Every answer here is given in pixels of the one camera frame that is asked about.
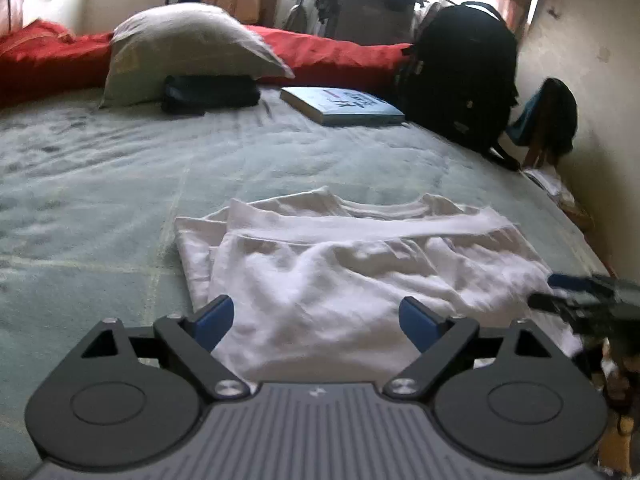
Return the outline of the white printed sweatshirt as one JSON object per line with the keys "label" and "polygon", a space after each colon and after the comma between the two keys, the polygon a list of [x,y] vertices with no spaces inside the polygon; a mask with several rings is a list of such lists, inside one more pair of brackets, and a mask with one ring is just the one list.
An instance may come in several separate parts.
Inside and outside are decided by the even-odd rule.
{"label": "white printed sweatshirt", "polygon": [[387,382],[416,358],[398,321],[409,296],[484,327],[529,318],[566,354],[580,348],[559,318],[527,307],[549,268],[491,208],[434,195],[363,205],[318,188],[232,200],[174,227],[194,307],[233,300],[214,356],[250,384]]}

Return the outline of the hanging clothes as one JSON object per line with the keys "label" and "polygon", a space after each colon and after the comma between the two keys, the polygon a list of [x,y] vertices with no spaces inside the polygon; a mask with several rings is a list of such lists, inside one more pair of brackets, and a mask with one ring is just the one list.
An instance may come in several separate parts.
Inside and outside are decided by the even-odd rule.
{"label": "hanging clothes", "polygon": [[413,40],[432,6],[428,0],[294,0],[283,28],[362,46],[402,44]]}

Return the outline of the wooden chair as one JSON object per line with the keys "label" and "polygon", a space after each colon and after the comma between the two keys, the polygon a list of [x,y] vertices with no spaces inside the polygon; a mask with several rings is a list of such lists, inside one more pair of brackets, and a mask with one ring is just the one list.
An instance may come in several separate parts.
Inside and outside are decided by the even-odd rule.
{"label": "wooden chair", "polygon": [[574,94],[562,80],[547,78],[506,128],[506,135],[516,146],[528,148],[524,168],[556,167],[573,149],[577,126]]}

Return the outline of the green quilted bed cover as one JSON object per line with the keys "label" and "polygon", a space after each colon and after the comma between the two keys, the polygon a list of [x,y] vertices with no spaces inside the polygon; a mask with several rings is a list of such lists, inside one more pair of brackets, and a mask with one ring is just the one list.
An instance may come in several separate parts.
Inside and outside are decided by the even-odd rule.
{"label": "green quilted bed cover", "polygon": [[26,402],[96,322],[146,325],[190,309],[179,216],[320,186],[362,204],[428,193],[494,208],[556,272],[602,270],[532,181],[420,127],[322,127],[273,89],[247,110],[187,118],[100,99],[75,92],[1,114],[3,478],[38,465]]}

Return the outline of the black folded cloth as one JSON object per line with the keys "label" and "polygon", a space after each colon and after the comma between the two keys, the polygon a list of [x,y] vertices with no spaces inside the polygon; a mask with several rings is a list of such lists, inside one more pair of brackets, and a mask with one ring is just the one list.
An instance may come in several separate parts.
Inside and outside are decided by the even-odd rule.
{"label": "black folded cloth", "polygon": [[259,99],[260,90],[250,76],[168,76],[160,109],[169,115],[204,115],[255,106]]}

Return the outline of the light blue book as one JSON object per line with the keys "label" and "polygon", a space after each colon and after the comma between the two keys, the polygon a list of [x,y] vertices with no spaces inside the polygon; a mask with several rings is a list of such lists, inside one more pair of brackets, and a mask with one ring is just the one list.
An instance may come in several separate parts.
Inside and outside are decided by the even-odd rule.
{"label": "light blue book", "polygon": [[405,121],[405,114],[392,104],[357,90],[284,87],[280,99],[322,126],[382,127]]}

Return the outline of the black backpack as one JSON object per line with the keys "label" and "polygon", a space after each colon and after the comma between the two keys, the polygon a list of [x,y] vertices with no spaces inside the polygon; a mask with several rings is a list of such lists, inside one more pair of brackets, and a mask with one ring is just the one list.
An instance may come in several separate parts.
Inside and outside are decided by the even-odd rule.
{"label": "black backpack", "polygon": [[516,104],[518,43],[490,4],[444,6],[402,50],[394,98],[410,122],[477,152],[500,167],[520,163],[499,144]]}

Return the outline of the red blanket roll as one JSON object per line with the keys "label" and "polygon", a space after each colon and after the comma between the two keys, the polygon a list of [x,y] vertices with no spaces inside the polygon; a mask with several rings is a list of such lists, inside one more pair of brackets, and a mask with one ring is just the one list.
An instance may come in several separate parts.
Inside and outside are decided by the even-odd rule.
{"label": "red blanket roll", "polygon": [[299,32],[250,26],[292,70],[293,79],[265,77],[272,86],[335,87],[382,96],[394,85],[396,73],[408,58],[408,44],[360,46],[349,41]]}

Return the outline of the grey pillow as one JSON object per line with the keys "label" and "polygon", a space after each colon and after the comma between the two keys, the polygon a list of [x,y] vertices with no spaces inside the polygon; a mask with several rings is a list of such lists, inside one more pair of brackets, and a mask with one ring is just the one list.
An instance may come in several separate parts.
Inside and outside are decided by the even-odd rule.
{"label": "grey pillow", "polygon": [[114,29],[101,105],[156,101],[168,76],[292,79],[294,73],[262,36],[218,6],[176,3],[134,14]]}

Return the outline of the red pillow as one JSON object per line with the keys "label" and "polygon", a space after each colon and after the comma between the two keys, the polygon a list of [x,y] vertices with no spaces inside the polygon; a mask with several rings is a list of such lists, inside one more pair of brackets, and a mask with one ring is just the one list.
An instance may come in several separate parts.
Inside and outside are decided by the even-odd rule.
{"label": "red pillow", "polygon": [[111,59],[111,32],[78,36],[37,20],[1,38],[3,108],[67,91],[102,88]]}

